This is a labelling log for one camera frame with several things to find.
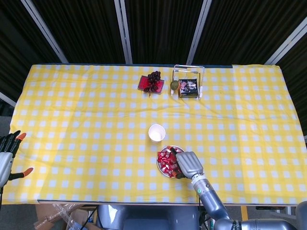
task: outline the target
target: black backdrop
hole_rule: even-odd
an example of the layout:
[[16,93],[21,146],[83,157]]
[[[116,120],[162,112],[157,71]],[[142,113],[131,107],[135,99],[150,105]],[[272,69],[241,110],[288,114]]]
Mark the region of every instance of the black backdrop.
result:
[[[70,63],[125,63],[113,0],[33,0]],[[134,64],[185,64],[202,0],[125,0]],[[212,0],[195,64],[263,64],[307,1]],[[277,63],[307,135],[306,35]],[[0,92],[17,100],[33,64],[59,58],[19,0],[0,0]]]
[[195,64],[264,64],[307,16],[307,1],[213,0]]
[[33,64],[60,62],[19,0],[0,1],[0,92],[17,101]]
[[301,122],[307,135],[307,34],[277,63]]
[[34,0],[70,63],[125,63],[114,0]]
[[134,64],[186,64],[202,0],[125,0]]

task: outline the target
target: cardboard box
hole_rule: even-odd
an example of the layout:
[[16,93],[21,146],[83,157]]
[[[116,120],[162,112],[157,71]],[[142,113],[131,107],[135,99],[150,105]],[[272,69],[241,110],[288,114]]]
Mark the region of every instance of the cardboard box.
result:
[[[82,207],[80,204],[61,204],[60,207],[68,214]],[[35,205],[38,222],[34,224],[36,230],[50,230],[53,223],[61,219],[59,209],[52,204]]]
[[86,222],[88,218],[88,211],[82,210],[82,209],[77,209],[74,210],[71,213],[71,216],[69,218],[69,222],[71,222],[72,220],[74,220],[75,222],[77,222],[78,224],[80,224],[81,226]]
[[103,230],[103,229],[101,229],[100,227],[96,226],[93,223],[87,223],[85,226],[86,226],[86,228],[88,230]]
[[[83,209],[86,211],[94,211],[96,209],[96,206],[84,205],[80,209]],[[94,212],[93,217],[94,217],[94,223],[97,223],[97,211]]]

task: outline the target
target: red tray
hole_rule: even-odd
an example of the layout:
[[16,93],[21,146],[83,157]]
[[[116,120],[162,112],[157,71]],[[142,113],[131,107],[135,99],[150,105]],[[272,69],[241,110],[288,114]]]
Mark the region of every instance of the red tray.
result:
[[[156,83],[156,86],[158,86],[158,90],[152,93],[161,94],[163,85],[164,85],[164,80],[159,80]],[[149,87],[148,77],[141,76],[138,89],[143,91],[146,87]]]

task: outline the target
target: cable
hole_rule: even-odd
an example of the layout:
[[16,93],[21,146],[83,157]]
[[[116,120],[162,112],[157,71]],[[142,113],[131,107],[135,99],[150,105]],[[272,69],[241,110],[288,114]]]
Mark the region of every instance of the cable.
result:
[[100,216],[99,216],[99,211],[98,211],[99,209],[98,209],[98,207],[97,207],[97,218],[98,218],[98,220],[99,220],[99,224],[100,224],[100,227],[101,228],[104,228],[103,226],[102,226],[102,223],[101,223],[101,220],[100,220]]
[[2,207],[2,194],[3,194],[3,187],[0,188],[0,211],[1,211],[1,207]]
[[97,207],[95,208],[95,210],[90,214],[90,216],[87,218],[86,222],[82,225],[82,227],[80,228],[80,230],[83,230],[85,225],[87,224],[87,222],[90,220],[90,218],[92,217],[92,215],[94,214],[94,212],[97,210]]
[[198,197],[198,211],[201,210],[201,199]]
[[210,220],[210,219],[211,219],[211,217],[209,217],[209,218],[207,218],[207,219],[205,219],[205,220],[201,220],[201,221],[200,221],[200,229],[201,229],[201,226],[204,225],[205,228],[206,228],[206,230],[208,230],[208,228],[207,228],[207,226],[206,226],[206,221],[208,221],[208,220]]

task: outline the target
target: orange fingertip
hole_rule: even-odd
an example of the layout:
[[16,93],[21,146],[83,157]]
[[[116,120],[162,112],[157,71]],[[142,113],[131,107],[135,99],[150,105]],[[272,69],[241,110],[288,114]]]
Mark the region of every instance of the orange fingertip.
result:
[[33,171],[33,168],[28,168],[26,171],[23,172],[24,176],[29,175]]
[[18,137],[16,137],[16,139],[19,139],[19,140],[22,141],[25,138],[25,136],[27,136],[27,134],[26,133],[22,133]]
[[172,171],[172,175],[173,175],[174,177],[176,177],[176,176],[177,176],[177,172]]

